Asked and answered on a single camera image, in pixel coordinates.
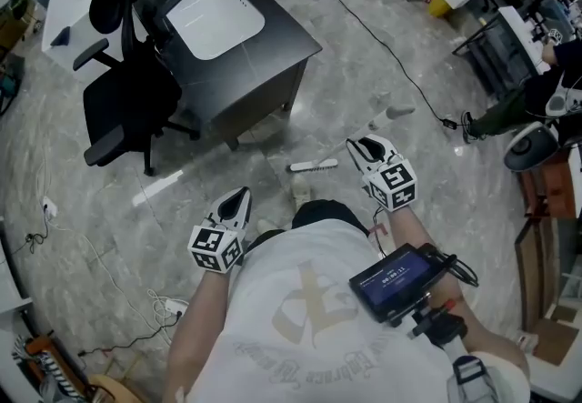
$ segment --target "display screen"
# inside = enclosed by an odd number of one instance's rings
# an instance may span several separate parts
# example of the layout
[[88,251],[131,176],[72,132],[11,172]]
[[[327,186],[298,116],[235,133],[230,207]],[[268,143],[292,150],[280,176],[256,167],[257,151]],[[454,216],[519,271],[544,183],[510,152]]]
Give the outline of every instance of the display screen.
[[414,252],[383,267],[359,284],[374,306],[379,306],[430,269],[430,265]]

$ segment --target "white t-shirt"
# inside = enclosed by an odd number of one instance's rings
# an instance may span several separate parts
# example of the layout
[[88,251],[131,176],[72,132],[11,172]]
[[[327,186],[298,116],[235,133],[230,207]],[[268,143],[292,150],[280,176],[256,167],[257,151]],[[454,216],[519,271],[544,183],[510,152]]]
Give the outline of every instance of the white t-shirt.
[[[187,401],[447,403],[445,352],[406,336],[411,317],[398,328],[375,322],[347,283],[377,261],[362,232],[339,220],[254,249]],[[528,396],[523,373],[504,363]]]

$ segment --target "white power strip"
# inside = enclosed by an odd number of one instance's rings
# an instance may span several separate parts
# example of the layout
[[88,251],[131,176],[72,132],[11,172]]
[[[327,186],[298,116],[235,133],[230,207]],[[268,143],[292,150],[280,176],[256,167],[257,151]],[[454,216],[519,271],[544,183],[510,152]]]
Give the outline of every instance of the white power strip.
[[178,301],[174,301],[173,299],[167,299],[164,303],[164,307],[166,308],[167,312],[177,316],[178,312],[182,314],[186,312],[187,305],[184,303],[179,303]]

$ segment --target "sneaker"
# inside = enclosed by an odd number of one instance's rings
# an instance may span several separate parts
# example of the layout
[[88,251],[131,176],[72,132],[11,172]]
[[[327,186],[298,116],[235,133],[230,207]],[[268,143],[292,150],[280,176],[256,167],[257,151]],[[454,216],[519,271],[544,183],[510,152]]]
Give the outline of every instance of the sneaker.
[[261,218],[256,222],[256,231],[258,232],[259,235],[263,235],[266,232],[278,229],[279,229],[278,226],[264,218]]
[[295,210],[298,211],[302,205],[311,201],[311,186],[302,175],[294,175],[291,180],[291,193],[295,201]]
[[461,114],[461,126],[463,127],[463,141],[465,141],[468,145],[471,144],[473,141],[477,141],[479,138],[478,136],[471,135],[467,130],[473,123],[473,117],[471,116],[470,112],[463,112]]

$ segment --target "wall outlet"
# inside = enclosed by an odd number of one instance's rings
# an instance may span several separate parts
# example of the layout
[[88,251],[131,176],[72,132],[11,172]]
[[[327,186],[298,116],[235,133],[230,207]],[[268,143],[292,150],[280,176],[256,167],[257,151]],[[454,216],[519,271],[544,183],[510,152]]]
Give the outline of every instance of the wall outlet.
[[58,208],[56,207],[56,204],[45,196],[43,197],[43,207],[44,206],[46,206],[46,220],[54,219],[58,214]]
[[186,312],[187,305],[174,301],[173,299],[167,299],[164,303],[164,307],[166,308],[167,312],[177,316],[178,312],[181,312],[182,314]]

